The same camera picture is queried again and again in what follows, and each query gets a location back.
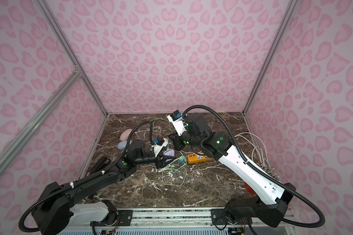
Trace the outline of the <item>lavender wireless mouse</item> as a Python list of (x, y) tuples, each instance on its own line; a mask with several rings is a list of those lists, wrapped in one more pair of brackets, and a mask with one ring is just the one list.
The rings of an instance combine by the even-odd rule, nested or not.
[(173, 149), (168, 149), (163, 152), (164, 157), (175, 157), (175, 151)]

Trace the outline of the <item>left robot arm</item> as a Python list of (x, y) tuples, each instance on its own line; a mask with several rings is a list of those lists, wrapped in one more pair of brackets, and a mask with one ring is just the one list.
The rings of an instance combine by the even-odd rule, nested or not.
[(82, 199), (109, 185), (123, 181), (134, 174), (139, 165), (153, 164), (160, 169), (171, 164), (175, 157), (162, 154), (167, 143), (160, 139), (154, 140), (152, 131), (149, 132), (151, 143), (149, 152), (145, 150), (144, 141), (131, 139), (134, 132), (146, 124), (153, 128), (150, 121), (137, 125), (130, 132), (117, 161), (77, 181), (63, 185), (56, 182), (49, 184), (37, 202), (20, 217), (19, 229), (25, 233), (41, 232), (43, 235), (56, 235), (68, 226), (74, 215), (70, 209)]

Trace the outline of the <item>teal USB charger adapter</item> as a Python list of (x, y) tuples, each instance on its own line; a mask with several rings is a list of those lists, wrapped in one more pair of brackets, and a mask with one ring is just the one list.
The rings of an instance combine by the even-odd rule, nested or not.
[(184, 166), (187, 164), (187, 159), (184, 156), (181, 156), (177, 159), (176, 164), (179, 166)]

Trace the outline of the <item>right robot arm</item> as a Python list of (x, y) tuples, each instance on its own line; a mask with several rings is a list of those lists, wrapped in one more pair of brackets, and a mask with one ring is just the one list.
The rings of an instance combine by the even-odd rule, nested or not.
[[(213, 132), (202, 115), (189, 114), (194, 109), (210, 112), (225, 127), (226, 132)], [(211, 108), (193, 105), (184, 113), (174, 111), (167, 119), (175, 128), (169, 138), (177, 150), (182, 150), (185, 146), (198, 147), (205, 156), (219, 161), (236, 173), (256, 193), (255, 197), (246, 200), (231, 199), (225, 206), (228, 221), (258, 218), (272, 228), (278, 227), (281, 222), (302, 228), (319, 228), (325, 224), (323, 212), (296, 192), (292, 184), (284, 184), (272, 177), (244, 154), (228, 124)], [(318, 221), (304, 223), (285, 218), (288, 204), (293, 197), (314, 210)]]

